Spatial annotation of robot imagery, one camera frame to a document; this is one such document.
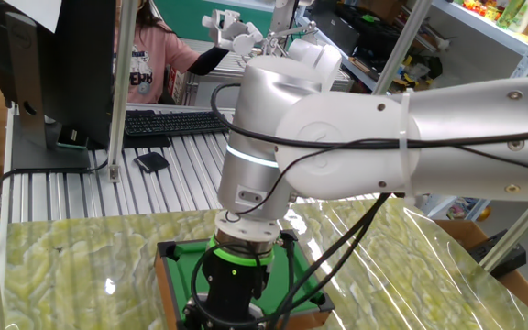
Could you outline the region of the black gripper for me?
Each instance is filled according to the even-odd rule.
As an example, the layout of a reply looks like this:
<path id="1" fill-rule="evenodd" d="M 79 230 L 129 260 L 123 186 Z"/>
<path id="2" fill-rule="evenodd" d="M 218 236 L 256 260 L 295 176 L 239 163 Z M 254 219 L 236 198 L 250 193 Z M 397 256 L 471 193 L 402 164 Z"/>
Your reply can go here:
<path id="1" fill-rule="evenodd" d="M 215 330 L 215 324 L 249 323 L 249 330 L 267 327 L 264 311 L 252 301 L 258 299 L 267 285 L 265 266 L 242 266 L 228 261 L 206 261 L 202 273 L 209 289 L 202 306 L 208 318 L 199 311 L 194 298 L 182 309 L 186 330 Z"/>

